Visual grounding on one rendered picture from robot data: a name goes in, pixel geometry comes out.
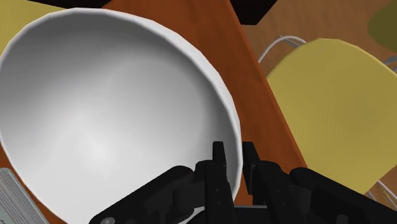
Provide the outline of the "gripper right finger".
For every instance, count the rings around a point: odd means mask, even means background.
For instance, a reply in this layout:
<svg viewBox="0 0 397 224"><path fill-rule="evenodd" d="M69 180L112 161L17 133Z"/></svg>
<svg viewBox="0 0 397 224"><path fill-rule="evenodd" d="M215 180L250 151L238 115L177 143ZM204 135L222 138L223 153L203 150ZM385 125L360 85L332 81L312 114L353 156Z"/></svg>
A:
<svg viewBox="0 0 397 224"><path fill-rule="evenodd" d="M311 169L285 173L242 144L243 175L253 205L266 206L272 224L397 224L394 211Z"/></svg>

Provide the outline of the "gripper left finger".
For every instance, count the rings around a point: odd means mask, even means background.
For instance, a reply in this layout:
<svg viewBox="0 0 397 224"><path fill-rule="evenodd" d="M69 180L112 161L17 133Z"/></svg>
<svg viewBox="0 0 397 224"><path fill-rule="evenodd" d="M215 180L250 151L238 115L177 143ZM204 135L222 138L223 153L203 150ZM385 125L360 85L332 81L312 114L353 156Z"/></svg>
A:
<svg viewBox="0 0 397 224"><path fill-rule="evenodd" d="M175 166L112 206L89 224L178 224L205 207L187 224L237 224L223 143L212 144L212 159L195 169Z"/></svg>

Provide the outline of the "white bowl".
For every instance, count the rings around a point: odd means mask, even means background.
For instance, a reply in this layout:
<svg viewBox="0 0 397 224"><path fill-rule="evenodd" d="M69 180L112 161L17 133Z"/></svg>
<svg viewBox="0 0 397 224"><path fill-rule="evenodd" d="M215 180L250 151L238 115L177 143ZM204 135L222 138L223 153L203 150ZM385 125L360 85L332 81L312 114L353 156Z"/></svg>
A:
<svg viewBox="0 0 397 224"><path fill-rule="evenodd" d="M0 141L19 177L67 224L225 145L242 174L240 122L213 65L178 33L119 11L73 8L26 25L0 56Z"/></svg>

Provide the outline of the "grey ribbed box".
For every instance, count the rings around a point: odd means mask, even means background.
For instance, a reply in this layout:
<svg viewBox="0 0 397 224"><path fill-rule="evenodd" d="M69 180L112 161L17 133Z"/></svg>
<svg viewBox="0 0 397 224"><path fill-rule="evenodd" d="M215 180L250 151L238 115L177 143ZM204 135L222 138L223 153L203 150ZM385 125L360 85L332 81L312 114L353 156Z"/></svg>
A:
<svg viewBox="0 0 397 224"><path fill-rule="evenodd" d="M0 168L0 224L49 224L9 168Z"/></svg>

